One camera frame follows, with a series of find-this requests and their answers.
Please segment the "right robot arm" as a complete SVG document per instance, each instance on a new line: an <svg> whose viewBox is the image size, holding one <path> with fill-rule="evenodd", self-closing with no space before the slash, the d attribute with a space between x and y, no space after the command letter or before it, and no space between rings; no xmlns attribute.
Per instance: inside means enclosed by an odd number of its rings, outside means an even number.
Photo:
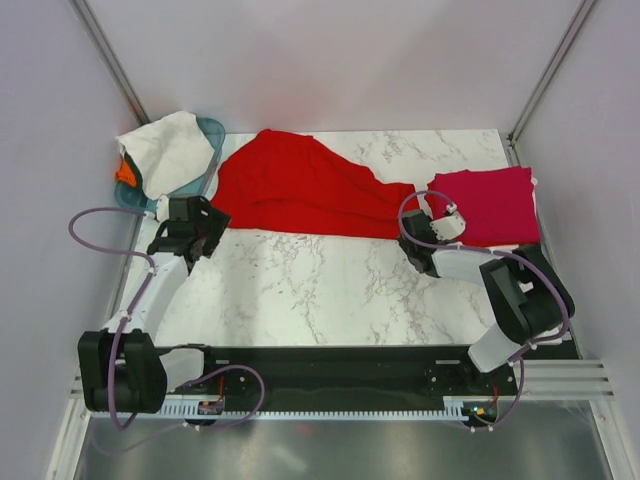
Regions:
<svg viewBox="0 0 640 480"><path fill-rule="evenodd" d="M401 221L398 243L419 273L478 284L489 298L495 325L469 347L469 362L457 371L465 391L483 392L493 383L494 370L538 339L555 341L574 316L573 298L540 244L524 244L497 255L440 240L435 221L421 210L403 213Z"/></svg>

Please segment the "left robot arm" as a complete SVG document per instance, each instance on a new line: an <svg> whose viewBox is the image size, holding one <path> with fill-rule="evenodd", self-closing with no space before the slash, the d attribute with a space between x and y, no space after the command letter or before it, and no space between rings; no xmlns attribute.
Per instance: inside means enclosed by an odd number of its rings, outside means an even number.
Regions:
<svg viewBox="0 0 640 480"><path fill-rule="evenodd" d="M210 258L230 215L202 196L173 196L159 209L160 224L150 244L137 252L146 267L125 306L77 344L86 407L116 419L121 414L155 414L167 393L188 384L208 393L219 369L197 347L158 347L155 337L175 294L194 266Z"/></svg>

